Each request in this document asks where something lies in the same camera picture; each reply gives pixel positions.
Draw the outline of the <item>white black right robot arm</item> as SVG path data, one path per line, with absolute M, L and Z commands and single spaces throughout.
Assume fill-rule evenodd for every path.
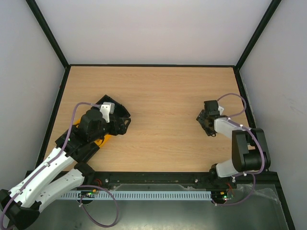
M 226 178 L 233 182 L 237 176 L 260 174 L 271 166 L 271 157 L 265 133 L 261 128 L 246 127 L 223 115 L 217 100 L 204 102 L 196 120 L 209 137 L 222 134 L 231 140 L 231 158 L 216 163 L 209 170 L 209 182 L 221 187 Z

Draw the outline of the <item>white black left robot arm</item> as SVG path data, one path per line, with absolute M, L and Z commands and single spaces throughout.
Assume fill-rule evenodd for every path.
M 109 136 L 124 135 L 131 122 L 126 109 L 93 107 L 56 140 L 50 155 L 23 181 L 0 191 L 1 218 L 19 230 L 30 227 L 40 213 L 63 193 L 94 179 L 88 161 Z

